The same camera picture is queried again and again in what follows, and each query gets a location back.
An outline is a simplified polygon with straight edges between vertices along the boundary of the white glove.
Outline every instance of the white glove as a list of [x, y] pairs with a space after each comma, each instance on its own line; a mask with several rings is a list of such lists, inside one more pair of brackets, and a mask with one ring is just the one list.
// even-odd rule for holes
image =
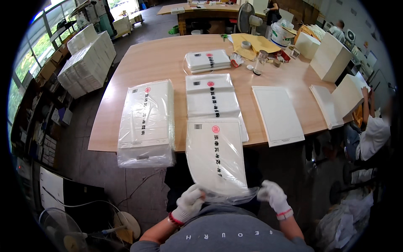
[[239, 54], [233, 53], [229, 57], [231, 63], [235, 67], [239, 67], [244, 61], [242, 60], [241, 56]]
[[287, 219], [294, 214], [288, 205], [287, 195], [275, 182], [268, 180], [262, 182], [262, 188], [258, 192], [258, 200], [269, 202], [272, 209], [277, 213], [278, 220]]
[[204, 193], [198, 186], [192, 185], [182, 193], [182, 196], [177, 200], [177, 208], [172, 211], [172, 217], [179, 225], [185, 224], [188, 220], [195, 217], [202, 208], [204, 201], [200, 198]]

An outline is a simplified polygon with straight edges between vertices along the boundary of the stool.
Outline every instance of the stool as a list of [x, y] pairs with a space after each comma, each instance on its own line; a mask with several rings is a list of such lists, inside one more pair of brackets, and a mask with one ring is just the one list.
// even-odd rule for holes
[[237, 33], [237, 19], [229, 19], [231, 24], [234, 24], [234, 33]]

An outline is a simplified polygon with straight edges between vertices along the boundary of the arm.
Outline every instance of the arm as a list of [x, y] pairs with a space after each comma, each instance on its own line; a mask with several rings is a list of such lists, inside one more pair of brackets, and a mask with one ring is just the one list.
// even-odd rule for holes
[[292, 240], [296, 237], [304, 239], [301, 229], [294, 219], [294, 212], [287, 203], [287, 195], [275, 182], [265, 180], [258, 192], [258, 200], [269, 202], [270, 206], [277, 213], [280, 221], [280, 231], [284, 236]]
[[151, 241], [161, 245], [165, 243], [165, 241], [175, 232], [177, 228], [178, 226], [170, 222], [168, 218], [165, 218], [144, 232], [143, 236], [140, 238], [140, 241]]
[[270, 8], [269, 10], [278, 10], [278, 4], [273, 4], [273, 8]]
[[371, 94], [370, 95], [371, 96], [370, 115], [372, 116], [372, 118], [375, 118], [375, 93], [372, 89], [371, 89], [370, 94]]
[[289, 240], [292, 240], [295, 237], [300, 237], [303, 240], [302, 231], [299, 228], [297, 222], [295, 221], [294, 216], [291, 216], [285, 220], [280, 221], [280, 231]]
[[362, 106], [363, 111], [363, 118], [362, 121], [367, 124], [368, 123], [368, 116], [370, 116], [370, 108], [368, 106], [368, 89], [363, 87], [361, 89], [362, 95], [364, 96], [364, 104]]
[[169, 214], [169, 217], [147, 230], [140, 241], [156, 242], [159, 245], [165, 243], [178, 227], [200, 212], [204, 203], [202, 198], [204, 198], [204, 193], [197, 185], [189, 187], [177, 200], [178, 207]]

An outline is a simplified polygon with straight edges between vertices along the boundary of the paper stack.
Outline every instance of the paper stack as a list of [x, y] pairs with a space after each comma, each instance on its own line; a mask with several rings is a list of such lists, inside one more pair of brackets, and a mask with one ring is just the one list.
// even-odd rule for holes
[[229, 73], [186, 76], [187, 116], [190, 119], [237, 119], [243, 142], [248, 141], [245, 123]]
[[175, 161], [174, 91], [170, 80], [129, 88], [120, 123], [118, 166], [170, 167]]
[[58, 80], [74, 99], [103, 87], [106, 75], [116, 56], [112, 41], [106, 31], [96, 34], [92, 25], [86, 27], [67, 47], [74, 52], [58, 75]]
[[269, 147], [305, 140], [287, 91], [282, 87], [252, 86]]
[[225, 50], [189, 52], [185, 58], [191, 73], [231, 68], [231, 61]]
[[248, 190], [239, 127], [235, 119], [188, 120], [186, 157], [196, 184], [225, 196]]
[[332, 94], [326, 87], [310, 86], [329, 129], [343, 126], [343, 117], [351, 114], [363, 102], [363, 87], [370, 91], [367, 83], [349, 74]]
[[94, 29], [94, 25], [90, 24], [67, 42], [67, 48], [69, 49], [71, 55], [76, 54], [76, 52], [86, 47], [97, 37], [98, 35]]

